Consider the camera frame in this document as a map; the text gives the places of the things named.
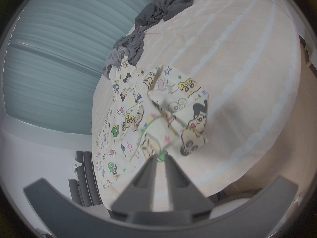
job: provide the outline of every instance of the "teal curtain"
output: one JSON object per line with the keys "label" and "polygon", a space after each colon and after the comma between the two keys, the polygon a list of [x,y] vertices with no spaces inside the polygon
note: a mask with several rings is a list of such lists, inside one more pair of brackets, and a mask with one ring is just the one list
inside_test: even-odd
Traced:
{"label": "teal curtain", "polygon": [[149,2],[31,0],[5,56],[6,113],[43,128],[90,135],[93,93],[106,57]]}

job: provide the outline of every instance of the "bed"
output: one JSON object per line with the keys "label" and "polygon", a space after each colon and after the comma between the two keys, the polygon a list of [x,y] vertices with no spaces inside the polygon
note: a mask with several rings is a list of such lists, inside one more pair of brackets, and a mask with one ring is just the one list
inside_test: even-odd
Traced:
{"label": "bed", "polygon": [[[170,63],[209,93],[209,141],[177,162],[205,196],[215,194],[265,155],[288,120],[301,63],[292,17],[283,0],[194,0],[191,7],[145,33],[137,68]],[[94,163],[96,140],[112,100],[111,82],[101,77],[93,97]],[[99,187],[108,209],[133,175]],[[168,210],[164,178],[160,163],[153,210]]]}

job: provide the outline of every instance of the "blue star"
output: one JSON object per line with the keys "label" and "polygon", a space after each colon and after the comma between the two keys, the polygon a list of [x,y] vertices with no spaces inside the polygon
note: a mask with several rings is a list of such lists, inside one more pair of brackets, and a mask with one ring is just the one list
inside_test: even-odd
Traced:
{"label": "blue star", "polygon": [[166,74],[169,75],[171,70],[172,70],[172,68],[170,68],[170,67],[168,67],[166,70],[164,70],[165,75]]}

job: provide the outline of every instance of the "star print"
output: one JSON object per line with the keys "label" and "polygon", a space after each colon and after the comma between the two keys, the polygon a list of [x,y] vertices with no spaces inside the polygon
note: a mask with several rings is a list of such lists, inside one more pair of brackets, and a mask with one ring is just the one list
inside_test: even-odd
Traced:
{"label": "star print", "polygon": [[156,114],[151,114],[151,116],[152,116],[153,119],[158,117]]}
{"label": "star print", "polygon": [[170,143],[170,137],[165,136],[164,137],[164,142],[169,144]]}
{"label": "star print", "polygon": [[132,152],[133,151],[132,145],[130,145],[129,142],[127,142],[127,144],[128,144],[128,149],[130,150],[130,152]]}
{"label": "star print", "polygon": [[139,151],[137,154],[135,154],[134,156],[136,156],[138,158],[138,160],[140,160],[140,157],[139,157]]}
{"label": "star print", "polygon": [[168,67],[166,70],[164,70],[165,75],[166,74],[169,75],[171,70],[172,70],[172,68],[170,68],[170,67]]}

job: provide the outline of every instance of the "folded fabric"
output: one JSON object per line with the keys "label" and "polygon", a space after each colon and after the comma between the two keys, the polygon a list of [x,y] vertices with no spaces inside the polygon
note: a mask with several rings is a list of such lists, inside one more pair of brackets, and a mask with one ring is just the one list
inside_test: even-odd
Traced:
{"label": "folded fabric", "polygon": [[145,30],[156,25],[161,19],[167,21],[182,10],[190,7],[193,0],[154,0],[135,18],[135,27],[145,26]]}
{"label": "folded fabric", "polygon": [[129,50],[125,47],[118,47],[118,49],[113,49],[109,53],[109,55],[106,59],[106,65],[102,68],[103,75],[107,79],[110,79],[109,73],[111,71],[111,68],[113,68],[113,66],[119,68],[124,56],[128,56],[129,54],[130,54]]}
{"label": "folded fabric", "polygon": [[135,66],[143,53],[144,36],[144,27],[137,27],[132,34],[121,37],[117,40],[113,48],[118,49],[120,46],[126,47],[130,53],[128,62],[130,65]]}
{"label": "folded fabric", "polygon": [[112,83],[113,104],[96,141],[100,189],[151,155],[183,158],[207,142],[208,94],[176,68],[144,71],[123,59]]}

